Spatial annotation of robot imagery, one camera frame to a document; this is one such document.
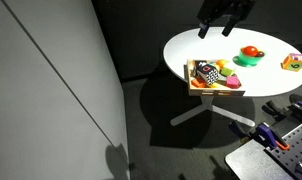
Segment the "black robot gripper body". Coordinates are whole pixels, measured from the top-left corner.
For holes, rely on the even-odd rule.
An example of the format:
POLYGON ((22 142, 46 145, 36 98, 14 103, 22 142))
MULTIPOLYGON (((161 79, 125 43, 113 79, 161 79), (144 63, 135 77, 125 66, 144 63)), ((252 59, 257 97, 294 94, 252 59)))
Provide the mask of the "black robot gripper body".
POLYGON ((254 7, 256 0, 204 0, 197 15, 200 21, 214 21, 231 16, 243 21, 254 7))

